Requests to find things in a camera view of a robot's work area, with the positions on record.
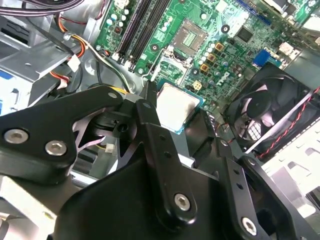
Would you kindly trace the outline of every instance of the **green circuit board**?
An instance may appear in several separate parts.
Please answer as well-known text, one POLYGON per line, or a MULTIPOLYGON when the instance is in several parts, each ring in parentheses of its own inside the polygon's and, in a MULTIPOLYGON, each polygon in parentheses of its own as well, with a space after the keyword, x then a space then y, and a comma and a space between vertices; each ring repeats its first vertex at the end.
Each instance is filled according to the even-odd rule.
MULTIPOLYGON (((309 16, 306 11, 308 3, 305 1, 295 0, 293 3, 297 7, 295 18, 299 23, 309 16)), ((96 45, 111 54, 117 51, 137 2, 131 0, 126 7, 129 10, 126 21, 121 21, 124 9, 112 3, 106 19, 110 20, 112 14, 116 14, 118 19, 111 25, 104 23, 96 45), (117 29, 119 22, 124 23, 120 33, 117 29)), ((306 42, 297 37, 299 31, 295 26, 289 25, 287 20, 280 18, 266 5, 260 0, 171 0, 136 61, 134 72, 142 76, 151 67, 160 65, 161 72, 155 78, 156 81, 165 78, 185 89, 200 83, 201 88, 193 89, 192 92, 205 100, 202 107, 211 113, 217 108, 223 109, 259 71, 260 68, 253 64, 257 54, 267 50, 274 55, 281 43, 300 46, 306 42), (265 8, 257 10, 253 2, 259 2, 265 8), (157 61, 162 50, 168 46, 173 46, 181 58, 192 58, 192 67, 188 69, 183 82, 177 82, 183 75, 180 69, 165 61, 157 61)), ((141 33, 144 24, 141 21, 137 34, 141 33)), ((269 61, 278 67, 282 64, 274 58, 269 61)))
MULTIPOLYGON (((199 81, 202 84, 202 88, 196 93, 206 100, 203 107, 209 112, 213 112, 216 107, 223 107, 230 103, 246 84, 246 73, 252 75, 259 70, 252 64, 253 58, 257 53, 264 48, 276 52, 277 49, 274 43, 285 42, 288 38, 282 36, 280 27, 267 25, 256 16, 250 15, 236 1, 223 2, 227 3, 224 9, 224 6, 219 8, 220 1, 185 0, 184 3, 181 3, 180 0, 172 0, 168 10, 158 24, 157 30, 137 62, 135 71, 140 74, 147 73, 151 63, 159 55, 160 50, 173 43, 185 19, 189 19, 205 31, 207 37, 194 54, 193 67, 189 70, 181 87, 192 85, 195 81, 199 81), (202 14, 206 14, 207 18, 203 20, 201 18, 202 14), (172 21, 167 31, 164 32, 162 28, 168 22, 168 19, 172 19, 172 21), (230 27, 228 33, 222 33, 222 27, 225 25, 230 27), (252 33, 252 37, 248 42, 236 37, 242 27, 252 33), (219 43, 223 46, 222 50, 213 48, 209 53, 214 56, 214 61, 209 62, 210 64, 208 64, 207 58, 202 61, 201 59, 205 54, 208 55, 207 50, 211 47, 211 44, 215 44, 217 47, 219 43), (204 74, 201 73, 201 62, 208 66, 208 70, 204 74), (218 85, 217 83, 226 73, 229 74, 228 78, 218 85)), ((176 51, 184 57, 189 57, 188 54, 178 49, 176 51)), ((174 74, 172 70, 168 71, 161 68, 161 72, 163 74, 159 74, 157 79, 166 77, 177 83, 177 74, 174 74)))

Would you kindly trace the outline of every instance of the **motherboard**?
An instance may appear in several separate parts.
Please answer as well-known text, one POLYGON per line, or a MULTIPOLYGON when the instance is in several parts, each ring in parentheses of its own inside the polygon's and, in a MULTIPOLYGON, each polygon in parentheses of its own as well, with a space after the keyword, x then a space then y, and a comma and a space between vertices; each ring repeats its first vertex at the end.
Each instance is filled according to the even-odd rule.
POLYGON ((300 26, 319 0, 114 0, 96 46, 142 81, 163 80, 222 112, 267 62, 319 50, 300 26))

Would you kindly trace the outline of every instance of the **cooling fan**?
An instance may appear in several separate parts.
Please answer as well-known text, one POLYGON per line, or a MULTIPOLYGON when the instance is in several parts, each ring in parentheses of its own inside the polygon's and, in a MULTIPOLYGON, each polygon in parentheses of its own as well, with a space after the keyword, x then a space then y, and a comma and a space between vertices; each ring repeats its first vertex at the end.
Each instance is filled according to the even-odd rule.
MULTIPOLYGON (((244 150, 272 129, 272 135, 255 148, 257 152, 263 153, 296 119, 298 110, 289 117, 286 114, 309 92, 310 89, 305 85, 268 63, 228 106, 224 112, 225 120, 244 150)), ((313 115, 312 109, 306 109, 305 112, 299 120, 302 123, 313 115)))

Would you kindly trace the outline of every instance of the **mounting hole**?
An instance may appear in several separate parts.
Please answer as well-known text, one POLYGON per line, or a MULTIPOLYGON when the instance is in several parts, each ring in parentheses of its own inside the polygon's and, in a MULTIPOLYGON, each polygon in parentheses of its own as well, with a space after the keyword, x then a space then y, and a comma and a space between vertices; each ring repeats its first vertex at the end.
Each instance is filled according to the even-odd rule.
POLYGON ((164 155, 165 155, 168 159, 172 157, 172 156, 171 156, 171 153, 168 152, 168 151, 165 151, 165 152, 164 152, 164 155))
POLYGON ((238 187, 239 189, 241 189, 241 190, 244 189, 244 187, 243 187, 240 183, 237 183, 236 185, 237 185, 237 187, 238 187))
POLYGON ((145 107, 148 108, 148 109, 151 108, 150 104, 149 104, 149 103, 146 103, 146 102, 143 103, 143 106, 145 106, 145 107))
POLYGON ((221 27, 221 32, 223 33, 223 34, 227 34, 228 32, 230 31, 230 26, 229 25, 223 25, 222 27, 221 27))
POLYGON ((159 46, 158 46, 157 44, 152 44, 152 45, 151 45, 151 50, 152 50, 153 52, 158 51, 158 49, 159 49, 159 46))
POLYGON ((117 98, 117 95, 115 95, 113 92, 109 92, 108 95, 113 99, 117 98))
POLYGON ((129 129, 128 124, 121 124, 120 126, 118 126, 118 131, 120 133, 124 133, 129 129))
POLYGON ((199 69, 193 68, 193 69, 191 70, 191 73, 196 76, 196 75, 199 74, 199 69))

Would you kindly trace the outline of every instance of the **red cable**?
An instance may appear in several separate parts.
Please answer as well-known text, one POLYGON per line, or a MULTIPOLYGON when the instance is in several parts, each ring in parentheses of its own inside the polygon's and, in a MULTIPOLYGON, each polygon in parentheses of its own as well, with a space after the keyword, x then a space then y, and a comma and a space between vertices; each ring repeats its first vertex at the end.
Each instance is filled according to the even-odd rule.
POLYGON ((282 139, 284 136, 286 136, 288 134, 288 132, 296 125, 296 123, 300 120, 302 113, 305 111, 307 104, 311 101, 312 97, 314 94, 316 94, 318 91, 320 90, 320 86, 313 91, 313 94, 307 99, 307 101, 305 101, 305 103, 302 106, 301 111, 298 113, 298 116, 296 117, 296 119, 291 123, 291 125, 285 130, 285 132, 283 134, 281 134, 280 136, 277 137, 277 139, 271 144, 271 146, 267 149, 266 152, 260 154, 259 156, 257 156, 258 158, 262 158, 263 156, 265 156, 266 154, 268 154, 273 148, 274 146, 280 141, 280 139, 282 139))
POLYGON ((55 77, 56 79, 63 79, 67 82, 69 82, 69 78, 67 76, 63 76, 63 75, 60 75, 60 74, 57 74, 53 71, 50 72, 51 76, 55 77))
MULTIPOLYGON (((95 20, 99 20, 105 14, 105 10, 106 10, 105 9, 105 5, 106 5, 106 0, 103 0, 101 8, 100 8, 100 11, 99 11, 99 15, 95 18, 95 20)), ((61 16, 60 18, 63 19, 63 20, 66 20, 67 22, 71 22, 71 23, 74 23, 74 24, 80 24, 80 25, 86 25, 87 24, 87 22, 84 22, 84 21, 73 21, 71 19, 65 18, 64 16, 61 16)))
POLYGON ((228 141, 228 144, 232 143, 234 140, 236 140, 236 138, 232 138, 231 140, 228 141))

